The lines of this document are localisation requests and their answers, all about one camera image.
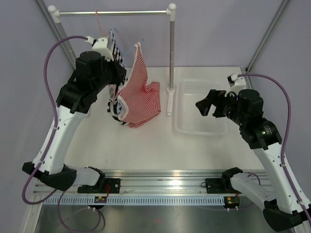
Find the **red white striped tank top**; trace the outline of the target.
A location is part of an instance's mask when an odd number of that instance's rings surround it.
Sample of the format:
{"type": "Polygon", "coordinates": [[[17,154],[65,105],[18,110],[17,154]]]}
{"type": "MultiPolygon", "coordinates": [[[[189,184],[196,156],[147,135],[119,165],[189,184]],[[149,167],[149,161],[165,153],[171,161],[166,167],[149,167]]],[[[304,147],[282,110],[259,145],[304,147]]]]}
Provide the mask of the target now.
{"type": "Polygon", "coordinates": [[[118,119],[130,128],[139,128],[161,113],[160,83],[148,83],[141,44],[134,45],[134,63],[127,80],[118,90],[118,119]]]}

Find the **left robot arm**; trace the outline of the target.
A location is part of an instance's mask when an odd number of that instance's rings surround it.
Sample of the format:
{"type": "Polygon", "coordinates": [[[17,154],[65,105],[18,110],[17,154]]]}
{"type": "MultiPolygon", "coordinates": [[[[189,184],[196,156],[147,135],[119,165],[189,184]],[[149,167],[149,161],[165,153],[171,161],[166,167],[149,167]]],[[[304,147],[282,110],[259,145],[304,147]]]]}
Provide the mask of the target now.
{"type": "Polygon", "coordinates": [[[78,185],[78,193],[105,191],[105,174],[88,166],[72,168],[65,165],[65,156],[75,132],[86,117],[97,95],[108,85],[119,85],[126,69],[113,58],[107,59],[96,51],[86,51],[76,59],[76,69],[61,87],[56,99],[57,116],[53,119],[43,148],[22,170],[45,185],[66,191],[78,185]]]}

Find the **blue hanger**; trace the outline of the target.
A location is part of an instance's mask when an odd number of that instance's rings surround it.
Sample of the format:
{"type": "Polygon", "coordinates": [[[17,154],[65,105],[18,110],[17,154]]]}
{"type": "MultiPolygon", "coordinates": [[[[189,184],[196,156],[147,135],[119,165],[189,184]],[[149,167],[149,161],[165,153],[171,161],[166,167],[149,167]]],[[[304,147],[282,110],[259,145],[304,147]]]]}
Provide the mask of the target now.
{"type": "MultiPolygon", "coordinates": [[[[112,53],[114,55],[115,61],[118,61],[119,64],[122,67],[124,67],[124,57],[134,49],[134,46],[132,48],[130,48],[128,51],[122,50],[118,46],[116,39],[115,39],[115,33],[118,33],[118,32],[119,31],[116,28],[110,29],[108,41],[111,45],[111,50],[112,50],[112,53]]],[[[118,108],[118,104],[119,104],[118,99],[117,99],[118,98],[118,88],[119,88],[119,86],[116,86],[115,84],[110,85],[108,87],[110,98],[109,98],[109,102],[108,102],[107,111],[109,113],[111,113],[111,115],[113,117],[118,117],[118,114],[121,111],[121,107],[118,108]]]]}

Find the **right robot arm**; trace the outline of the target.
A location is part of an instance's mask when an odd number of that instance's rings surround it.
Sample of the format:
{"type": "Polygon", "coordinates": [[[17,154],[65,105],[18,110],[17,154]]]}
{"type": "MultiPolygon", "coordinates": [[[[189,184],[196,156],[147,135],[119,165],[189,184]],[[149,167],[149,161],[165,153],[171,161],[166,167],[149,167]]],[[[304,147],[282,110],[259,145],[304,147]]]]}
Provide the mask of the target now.
{"type": "Polygon", "coordinates": [[[222,172],[220,186],[225,192],[247,196],[262,212],[268,225],[276,232],[294,230],[309,233],[307,225],[311,215],[311,202],[307,197],[299,200],[294,191],[303,194],[297,181],[291,187],[287,174],[289,166],[281,157],[285,144],[274,123],[263,117],[263,99],[256,90],[244,89],[238,94],[212,89],[195,106],[202,116],[207,116],[211,107],[215,118],[226,117],[238,125],[242,139],[258,157],[268,176],[273,193],[270,194],[258,183],[251,181],[239,168],[222,172]]]}

